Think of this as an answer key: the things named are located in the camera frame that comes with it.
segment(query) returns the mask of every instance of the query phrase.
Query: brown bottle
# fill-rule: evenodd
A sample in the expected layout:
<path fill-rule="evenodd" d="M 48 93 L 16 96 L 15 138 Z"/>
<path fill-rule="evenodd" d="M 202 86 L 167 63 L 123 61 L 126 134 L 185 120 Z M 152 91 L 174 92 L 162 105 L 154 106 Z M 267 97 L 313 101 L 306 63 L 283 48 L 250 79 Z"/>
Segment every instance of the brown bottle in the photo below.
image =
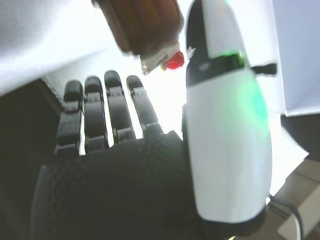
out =
<path fill-rule="evenodd" d="M 184 18 L 177 0 L 99 0 L 98 4 L 121 50 L 140 55 L 143 73 L 179 52 Z"/>

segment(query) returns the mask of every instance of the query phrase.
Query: black finger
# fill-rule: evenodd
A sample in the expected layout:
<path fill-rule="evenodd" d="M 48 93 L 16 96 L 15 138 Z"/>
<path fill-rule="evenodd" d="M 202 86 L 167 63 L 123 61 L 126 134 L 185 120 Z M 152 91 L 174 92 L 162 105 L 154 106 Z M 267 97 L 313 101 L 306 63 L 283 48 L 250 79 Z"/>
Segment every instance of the black finger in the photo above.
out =
<path fill-rule="evenodd" d="M 69 81 L 64 90 L 64 111 L 56 134 L 54 159 L 68 161 L 79 155 L 81 113 L 83 108 L 83 86 L 77 81 Z"/>
<path fill-rule="evenodd" d="M 114 143 L 136 139 L 119 74 L 107 71 L 104 83 Z"/>
<path fill-rule="evenodd" d="M 126 79 L 131 98 L 133 100 L 136 113 L 143 131 L 143 137 L 163 134 L 163 130 L 158 123 L 158 117 L 152 106 L 146 90 L 137 76 L 129 76 Z"/>
<path fill-rule="evenodd" d="M 85 81 L 84 133 L 85 152 L 109 147 L 101 81 L 92 76 Z"/>

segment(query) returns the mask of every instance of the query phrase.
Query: cable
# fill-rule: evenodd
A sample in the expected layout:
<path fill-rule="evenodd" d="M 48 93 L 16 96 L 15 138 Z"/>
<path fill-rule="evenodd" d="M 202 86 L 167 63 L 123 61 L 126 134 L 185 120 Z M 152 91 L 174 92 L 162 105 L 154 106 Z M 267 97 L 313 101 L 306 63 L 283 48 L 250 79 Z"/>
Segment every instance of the cable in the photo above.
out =
<path fill-rule="evenodd" d="M 293 215 L 295 216 L 297 240 L 303 240 L 304 239 L 304 226 L 303 226 L 303 221 L 302 221 L 301 215 L 298 212 L 297 208 L 295 206 L 293 206 L 291 203 L 283 201 L 283 200 L 276 198 L 272 195 L 270 195 L 269 198 L 272 202 L 286 207 L 287 209 L 289 209 L 293 213 Z"/>

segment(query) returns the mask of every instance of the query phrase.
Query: black textured palm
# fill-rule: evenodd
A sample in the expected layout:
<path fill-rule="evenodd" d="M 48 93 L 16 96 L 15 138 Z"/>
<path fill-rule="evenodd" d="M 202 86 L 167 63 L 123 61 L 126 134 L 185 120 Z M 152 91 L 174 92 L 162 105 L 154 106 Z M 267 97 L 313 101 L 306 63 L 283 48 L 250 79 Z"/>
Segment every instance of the black textured palm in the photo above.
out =
<path fill-rule="evenodd" d="M 167 220 L 195 212 L 183 156 L 182 141 L 171 132 L 43 167 L 32 239 L 181 239 L 180 226 Z"/>

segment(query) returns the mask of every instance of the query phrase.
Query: dark background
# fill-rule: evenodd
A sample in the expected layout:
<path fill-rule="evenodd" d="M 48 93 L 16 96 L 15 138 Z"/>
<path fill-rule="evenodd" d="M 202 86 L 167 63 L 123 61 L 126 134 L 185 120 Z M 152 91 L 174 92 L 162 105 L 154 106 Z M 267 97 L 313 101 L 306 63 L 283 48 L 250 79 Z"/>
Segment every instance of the dark background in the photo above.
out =
<path fill-rule="evenodd" d="M 40 167 L 52 160 L 61 106 L 37 80 L 0 98 L 0 239 L 29 239 L 30 209 Z M 320 115 L 281 118 L 320 161 Z"/>

